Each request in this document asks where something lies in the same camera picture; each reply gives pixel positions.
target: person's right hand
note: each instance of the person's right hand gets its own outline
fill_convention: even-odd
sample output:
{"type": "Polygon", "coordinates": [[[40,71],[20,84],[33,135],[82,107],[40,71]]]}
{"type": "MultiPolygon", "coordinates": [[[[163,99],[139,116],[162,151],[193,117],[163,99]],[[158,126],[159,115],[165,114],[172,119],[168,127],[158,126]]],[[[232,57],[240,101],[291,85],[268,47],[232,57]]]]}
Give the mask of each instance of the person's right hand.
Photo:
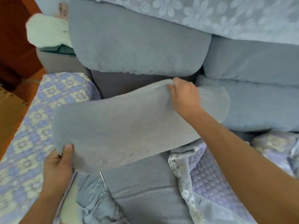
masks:
{"type": "Polygon", "coordinates": [[[188,123],[203,111],[196,86],[180,78],[173,79],[168,88],[174,110],[188,123]]]}

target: forearm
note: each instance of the forearm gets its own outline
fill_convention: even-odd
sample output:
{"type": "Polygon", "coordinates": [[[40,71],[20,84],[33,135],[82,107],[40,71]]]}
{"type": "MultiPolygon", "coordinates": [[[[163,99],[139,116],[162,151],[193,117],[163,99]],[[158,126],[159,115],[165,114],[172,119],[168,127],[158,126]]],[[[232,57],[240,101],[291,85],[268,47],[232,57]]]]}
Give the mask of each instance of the forearm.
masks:
{"type": "Polygon", "coordinates": [[[299,223],[299,182],[201,111],[188,121],[258,223],[299,223]]]}
{"type": "Polygon", "coordinates": [[[61,199],[60,195],[51,196],[42,192],[20,224],[52,224],[61,199]]]}

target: person's left hand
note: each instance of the person's left hand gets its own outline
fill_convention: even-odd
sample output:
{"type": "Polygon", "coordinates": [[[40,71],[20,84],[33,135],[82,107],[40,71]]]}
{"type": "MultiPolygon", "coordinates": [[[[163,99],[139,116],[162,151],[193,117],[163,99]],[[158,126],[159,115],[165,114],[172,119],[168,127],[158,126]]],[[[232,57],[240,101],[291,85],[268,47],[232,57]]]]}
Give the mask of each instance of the person's left hand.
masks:
{"type": "Polygon", "coordinates": [[[72,159],[74,147],[67,144],[60,156],[53,150],[44,161],[44,182],[41,194],[62,197],[73,177],[72,159]]]}

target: person's right arm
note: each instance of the person's right arm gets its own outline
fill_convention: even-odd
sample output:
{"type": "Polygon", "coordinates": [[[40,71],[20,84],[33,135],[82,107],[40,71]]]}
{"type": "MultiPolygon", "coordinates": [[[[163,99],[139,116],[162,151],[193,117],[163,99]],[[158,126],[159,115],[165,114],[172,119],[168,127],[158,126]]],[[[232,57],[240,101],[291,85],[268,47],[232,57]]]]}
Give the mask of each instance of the person's right arm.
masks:
{"type": "Polygon", "coordinates": [[[176,112],[201,136],[226,180],[259,224],[299,223],[299,181],[214,120],[197,88],[174,78],[169,85],[176,112]]]}

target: person's left arm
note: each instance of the person's left arm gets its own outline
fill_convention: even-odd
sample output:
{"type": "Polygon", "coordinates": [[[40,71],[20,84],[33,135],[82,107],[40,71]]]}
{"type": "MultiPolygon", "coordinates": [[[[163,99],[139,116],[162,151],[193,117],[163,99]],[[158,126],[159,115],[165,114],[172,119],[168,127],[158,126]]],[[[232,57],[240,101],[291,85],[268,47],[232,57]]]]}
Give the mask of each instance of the person's left arm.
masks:
{"type": "Polygon", "coordinates": [[[73,177],[72,144],[65,146],[62,156],[53,150],[44,162],[42,191],[20,224],[52,224],[60,201],[73,177]]]}

